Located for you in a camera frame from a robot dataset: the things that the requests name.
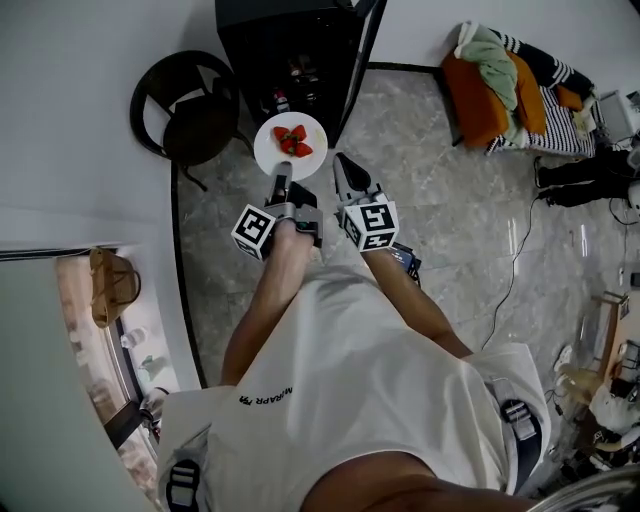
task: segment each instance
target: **cable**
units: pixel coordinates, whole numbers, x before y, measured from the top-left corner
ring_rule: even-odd
[[[91,249],[82,249],[78,252],[66,253],[66,249],[43,249],[34,251],[6,251],[0,252],[0,261],[20,261],[38,258],[66,258],[69,256],[82,256],[89,254]]]
[[[531,234],[531,228],[533,226],[533,222],[532,222],[533,205],[536,204],[536,201],[538,199],[539,198],[536,197],[533,201],[531,201],[531,206],[529,206],[529,227],[527,228],[527,232],[524,235],[522,242],[520,242],[520,246],[516,251],[516,255],[511,261],[511,282],[509,283],[509,289],[507,290],[507,294],[498,303],[498,305],[496,306],[496,309],[493,312],[493,325],[491,326],[491,332],[489,333],[489,336],[487,336],[487,339],[485,340],[485,342],[482,344],[482,348],[480,350],[484,350],[484,347],[486,347],[487,343],[489,343],[491,336],[493,336],[494,333],[496,332],[496,320],[498,318],[498,310],[500,309],[500,306],[502,306],[506,302],[506,300],[509,298],[509,295],[511,294],[511,290],[513,289],[513,283],[516,279],[516,260],[518,259],[518,256],[520,256],[520,253],[522,253],[522,249],[524,249],[524,244],[527,241],[527,238],[529,238],[529,235]]]
[[[613,203],[613,197],[611,199],[609,199],[609,211],[611,212],[611,215],[613,215],[613,218],[616,219],[616,221],[618,221],[619,224],[622,224],[623,226],[633,226],[634,224],[637,224],[638,221],[635,222],[622,222],[618,216],[613,213],[613,208],[611,207],[611,204]]]

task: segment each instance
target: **bottle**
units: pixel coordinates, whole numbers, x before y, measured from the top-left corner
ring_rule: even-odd
[[[289,107],[289,100],[287,100],[287,97],[284,95],[284,91],[281,89],[278,89],[273,93],[273,99],[276,100],[276,110],[278,111],[278,114],[282,112],[289,112],[291,110]]]
[[[122,348],[132,349],[147,341],[149,331],[144,327],[138,327],[120,336],[120,345]]]

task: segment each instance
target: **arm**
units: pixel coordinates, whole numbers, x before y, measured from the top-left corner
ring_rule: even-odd
[[[229,341],[222,363],[221,386],[235,386],[298,293],[309,261],[313,237],[291,221],[278,223],[273,249],[249,309]]]
[[[414,331],[426,336],[457,358],[473,354],[453,332],[444,313],[411,280],[387,250],[362,253],[382,292]]]

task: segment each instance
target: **shoe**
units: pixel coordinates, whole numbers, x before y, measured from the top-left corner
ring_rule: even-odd
[[[563,364],[569,364],[572,354],[573,347],[571,345],[565,345],[560,351],[560,354],[558,354],[558,359],[556,359],[556,362],[553,364],[553,371],[558,373]]]

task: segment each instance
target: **black cable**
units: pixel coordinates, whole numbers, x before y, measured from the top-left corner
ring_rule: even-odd
[[[611,215],[613,215],[613,218],[616,219],[616,221],[618,221],[619,224],[622,224],[623,226],[633,226],[634,224],[637,224],[638,221],[635,222],[622,222],[618,216],[613,213],[613,208],[611,207],[611,204],[613,203],[613,197],[611,199],[609,199],[609,211],[611,212]]]
[[[531,201],[531,206],[529,206],[529,227],[527,229],[527,233],[524,235],[524,238],[522,239],[522,242],[520,242],[520,247],[518,247],[518,250],[516,251],[516,255],[511,261],[511,282],[509,283],[509,289],[507,290],[507,294],[498,303],[498,305],[496,306],[496,309],[493,312],[493,325],[491,326],[491,332],[489,333],[489,336],[487,336],[486,341],[482,344],[482,348],[480,350],[484,350],[484,347],[486,347],[487,343],[489,343],[491,336],[493,336],[494,333],[496,332],[496,320],[498,318],[498,310],[500,309],[500,306],[502,306],[506,302],[506,300],[509,298],[509,295],[511,294],[511,290],[513,289],[513,283],[516,278],[516,260],[518,259],[518,256],[520,256],[520,253],[522,253],[522,249],[524,249],[524,244],[527,241],[527,238],[529,238],[529,235],[531,234],[531,228],[533,225],[532,223],[533,205],[536,204],[537,200],[538,200],[538,197],[536,197],[533,201]]]

